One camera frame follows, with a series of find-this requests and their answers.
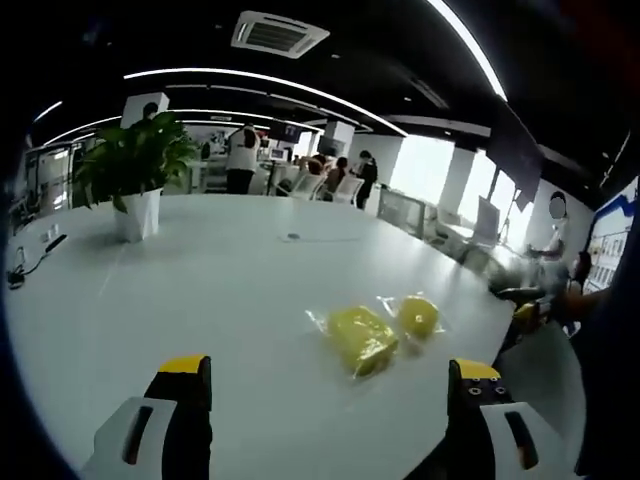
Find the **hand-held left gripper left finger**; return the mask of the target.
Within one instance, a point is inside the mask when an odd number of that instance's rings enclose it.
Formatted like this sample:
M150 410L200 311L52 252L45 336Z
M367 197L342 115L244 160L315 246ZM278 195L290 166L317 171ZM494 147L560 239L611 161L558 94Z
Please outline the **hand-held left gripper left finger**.
M211 409L211 358L167 361L143 396L124 401L96 431L80 477L208 479Z

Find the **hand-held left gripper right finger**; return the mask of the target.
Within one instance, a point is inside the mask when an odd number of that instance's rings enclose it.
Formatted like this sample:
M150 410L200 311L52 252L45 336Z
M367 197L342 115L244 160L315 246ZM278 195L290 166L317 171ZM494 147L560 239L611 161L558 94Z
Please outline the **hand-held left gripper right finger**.
M447 415L449 479L574 477L558 433L487 364L449 361Z

